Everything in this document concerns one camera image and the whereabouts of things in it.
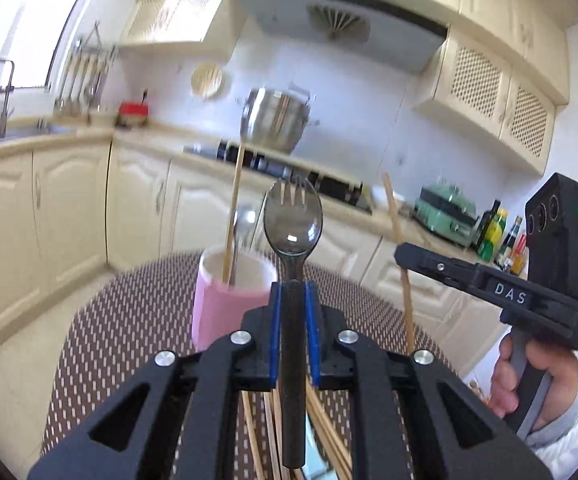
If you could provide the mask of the person's right hand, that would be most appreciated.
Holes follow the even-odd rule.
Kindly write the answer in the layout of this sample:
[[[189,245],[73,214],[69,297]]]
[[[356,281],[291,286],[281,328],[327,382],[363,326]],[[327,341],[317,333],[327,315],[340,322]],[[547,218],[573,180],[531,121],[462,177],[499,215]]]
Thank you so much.
[[[520,330],[502,338],[488,406],[525,439],[563,415],[578,390],[575,354]]]

